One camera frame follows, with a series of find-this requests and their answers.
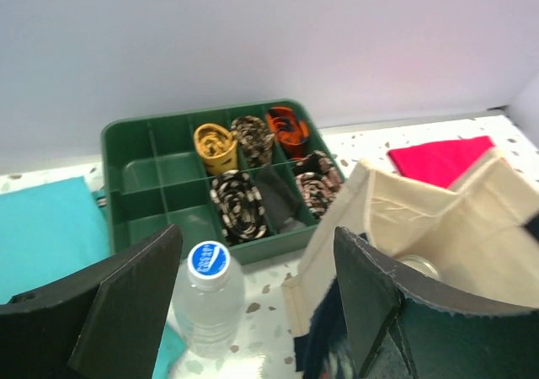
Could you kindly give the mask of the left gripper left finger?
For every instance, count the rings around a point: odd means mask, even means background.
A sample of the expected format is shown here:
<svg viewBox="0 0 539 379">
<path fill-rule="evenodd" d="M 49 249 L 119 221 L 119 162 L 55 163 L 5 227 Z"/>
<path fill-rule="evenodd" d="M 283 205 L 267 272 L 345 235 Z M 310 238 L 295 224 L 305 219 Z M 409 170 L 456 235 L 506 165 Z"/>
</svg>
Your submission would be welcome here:
<svg viewBox="0 0 539 379">
<path fill-rule="evenodd" d="M 3 378 L 150 378 L 179 269 L 168 225 L 1 306 Z"/>
</svg>

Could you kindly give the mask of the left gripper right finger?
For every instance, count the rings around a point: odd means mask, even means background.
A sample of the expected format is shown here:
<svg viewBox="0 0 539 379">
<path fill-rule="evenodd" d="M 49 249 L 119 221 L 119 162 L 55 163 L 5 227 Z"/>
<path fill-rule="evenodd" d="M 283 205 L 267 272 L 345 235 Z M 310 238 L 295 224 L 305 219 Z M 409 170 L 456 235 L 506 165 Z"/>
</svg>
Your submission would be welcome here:
<svg viewBox="0 0 539 379">
<path fill-rule="evenodd" d="M 343 227 L 334 261 L 362 378 L 536 378 L 538 311 L 448 286 Z"/>
</svg>

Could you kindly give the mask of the beige canvas tote bag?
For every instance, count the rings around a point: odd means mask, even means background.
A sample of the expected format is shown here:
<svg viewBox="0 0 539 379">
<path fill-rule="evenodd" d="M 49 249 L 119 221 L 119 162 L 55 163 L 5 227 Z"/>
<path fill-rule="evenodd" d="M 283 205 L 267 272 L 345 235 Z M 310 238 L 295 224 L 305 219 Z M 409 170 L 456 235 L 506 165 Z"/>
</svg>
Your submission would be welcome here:
<svg viewBox="0 0 539 379">
<path fill-rule="evenodd" d="M 447 189 L 361 161 L 282 286 L 301 378 L 362 378 L 337 281 L 338 227 L 397 261 L 427 259 L 448 286 L 538 311 L 538 193 L 497 149 Z"/>
</svg>

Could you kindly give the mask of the small clear water bottle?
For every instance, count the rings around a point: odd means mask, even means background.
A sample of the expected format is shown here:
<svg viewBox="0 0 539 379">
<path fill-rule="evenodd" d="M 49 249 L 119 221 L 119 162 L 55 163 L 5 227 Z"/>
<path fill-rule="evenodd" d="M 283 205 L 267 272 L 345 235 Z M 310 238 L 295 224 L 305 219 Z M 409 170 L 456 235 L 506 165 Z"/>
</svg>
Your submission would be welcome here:
<svg viewBox="0 0 539 379">
<path fill-rule="evenodd" d="M 245 303 L 242 266 L 217 241 L 196 244 L 179 266 L 171 298 L 179 333 L 202 358 L 222 356 L 237 336 Z"/>
</svg>

